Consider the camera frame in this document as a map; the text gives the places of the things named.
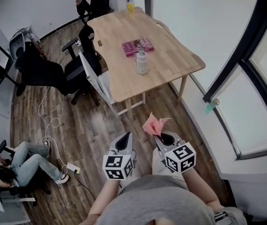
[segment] pink tissue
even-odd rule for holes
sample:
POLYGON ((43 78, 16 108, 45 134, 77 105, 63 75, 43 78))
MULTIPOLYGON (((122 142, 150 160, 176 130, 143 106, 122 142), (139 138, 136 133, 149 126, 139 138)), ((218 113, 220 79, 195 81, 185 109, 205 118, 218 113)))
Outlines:
POLYGON ((151 136, 161 136, 163 125, 169 119, 170 118, 161 118, 160 120, 157 120, 157 118, 151 113, 147 121, 144 123, 143 129, 151 136))

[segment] white cube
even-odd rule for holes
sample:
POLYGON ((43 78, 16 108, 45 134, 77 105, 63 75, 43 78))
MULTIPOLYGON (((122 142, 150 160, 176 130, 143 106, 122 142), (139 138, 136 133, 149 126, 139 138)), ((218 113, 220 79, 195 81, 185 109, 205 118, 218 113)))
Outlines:
POLYGON ((166 152, 165 160, 168 168, 183 173, 196 165, 196 152, 188 142, 166 152))
POLYGON ((131 155, 104 155, 102 169, 109 180, 126 180, 133 168, 131 155))

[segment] wooden floor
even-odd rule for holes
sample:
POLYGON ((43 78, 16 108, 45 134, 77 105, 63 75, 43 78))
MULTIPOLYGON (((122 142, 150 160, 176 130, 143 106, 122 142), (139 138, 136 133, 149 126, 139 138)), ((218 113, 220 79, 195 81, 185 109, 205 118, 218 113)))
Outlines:
MULTIPOLYGON (((74 38, 78 36, 81 28, 82 22, 76 22, 60 32, 74 38)), ((41 44, 47 58, 58 63, 64 56, 61 48, 68 41, 68 38, 56 32, 41 44)), ((64 65, 69 58, 68 54, 61 65, 64 65)), ((46 89, 47 87, 28 86, 20 97, 13 98, 11 117, 13 147, 18 146, 22 141, 41 143, 46 126, 38 115, 38 106, 46 89)), ((60 119, 60 127, 50 127, 47 133, 57 141, 62 160, 82 169, 78 177, 95 196, 99 194, 105 182, 102 171, 103 155, 107 152, 110 142, 127 131, 133 133, 134 149, 142 172, 151 173, 155 142, 152 137, 145 134, 142 125, 153 112, 157 118, 171 118, 166 123, 165 129, 178 133, 182 139, 191 143, 197 152, 198 173, 217 193, 223 205, 233 203, 195 126, 183 106, 176 103, 177 97, 169 85, 146 93, 147 103, 133 109, 134 123, 129 121, 126 114, 117 119, 99 96, 100 106, 98 107, 95 107, 89 94, 80 97, 77 104, 73 106, 71 105, 72 96, 65 97, 57 89, 50 88, 41 105, 41 114, 46 122, 53 118, 60 119)), ((51 142, 50 161, 61 168, 62 163, 54 142, 51 142)), ((38 201, 37 207, 33 207, 31 203, 24 203, 33 224, 78 224, 87 217, 93 198, 77 182, 72 172, 69 172, 69 175, 70 181, 60 186, 47 179, 47 186, 52 194, 46 195, 42 190, 36 190, 34 195, 38 201)))

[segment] book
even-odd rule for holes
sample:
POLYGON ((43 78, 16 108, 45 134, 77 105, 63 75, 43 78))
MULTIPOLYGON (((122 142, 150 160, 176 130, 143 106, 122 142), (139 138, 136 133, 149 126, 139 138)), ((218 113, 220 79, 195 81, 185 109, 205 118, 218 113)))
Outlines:
POLYGON ((143 49, 145 52, 154 50, 153 45, 147 37, 143 37, 127 43, 122 43, 122 48, 127 57, 133 56, 140 49, 143 49))

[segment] yellow liquid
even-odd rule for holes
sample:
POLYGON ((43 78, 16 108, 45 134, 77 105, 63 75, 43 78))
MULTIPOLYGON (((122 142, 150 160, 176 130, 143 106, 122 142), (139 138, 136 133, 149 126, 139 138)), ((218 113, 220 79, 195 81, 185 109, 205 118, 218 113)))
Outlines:
POLYGON ((133 12, 134 12, 134 4, 128 4, 128 5, 127 5, 127 10, 128 10, 130 13, 133 13, 133 12))

